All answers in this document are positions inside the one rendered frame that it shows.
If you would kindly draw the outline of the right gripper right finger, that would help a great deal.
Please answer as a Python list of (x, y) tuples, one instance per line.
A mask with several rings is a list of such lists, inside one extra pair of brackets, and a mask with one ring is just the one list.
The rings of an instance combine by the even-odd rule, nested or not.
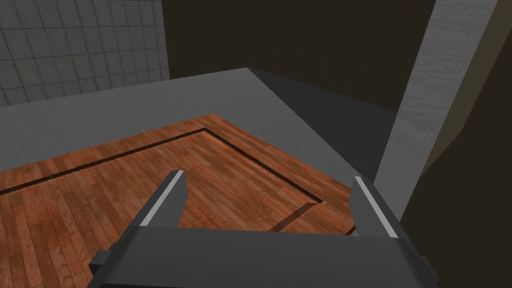
[(354, 177), (348, 206), (359, 236), (399, 238), (395, 216), (366, 177)]

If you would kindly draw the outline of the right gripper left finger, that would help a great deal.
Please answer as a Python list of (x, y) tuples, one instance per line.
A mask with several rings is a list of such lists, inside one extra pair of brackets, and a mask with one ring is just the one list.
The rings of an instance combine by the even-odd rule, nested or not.
[(185, 171), (173, 170), (142, 208), (139, 226), (178, 227), (187, 201)]

